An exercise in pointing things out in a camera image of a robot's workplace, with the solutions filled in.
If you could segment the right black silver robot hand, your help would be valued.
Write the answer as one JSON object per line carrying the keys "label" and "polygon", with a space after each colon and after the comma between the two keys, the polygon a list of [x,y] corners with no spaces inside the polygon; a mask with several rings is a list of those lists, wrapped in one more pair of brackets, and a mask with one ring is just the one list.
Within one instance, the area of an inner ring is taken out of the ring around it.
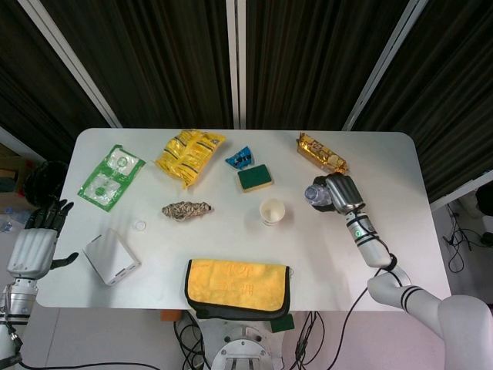
{"label": "right black silver robot hand", "polygon": [[337,212],[348,214],[362,209],[365,205],[363,198],[352,178],[342,173],[332,173],[318,176],[312,187],[315,196],[309,203],[320,212]]}

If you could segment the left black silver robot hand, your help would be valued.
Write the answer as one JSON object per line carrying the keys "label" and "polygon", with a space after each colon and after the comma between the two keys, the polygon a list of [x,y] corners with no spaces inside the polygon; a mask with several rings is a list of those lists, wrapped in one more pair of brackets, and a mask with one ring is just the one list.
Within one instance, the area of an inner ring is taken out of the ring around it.
{"label": "left black silver robot hand", "polygon": [[67,200],[54,200],[32,213],[15,241],[7,266],[13,278],[37,281],[51,270],[66,267],[78,258],[78,252],[66,258],[54,258],[65,219],[73,206],[74,203]]}

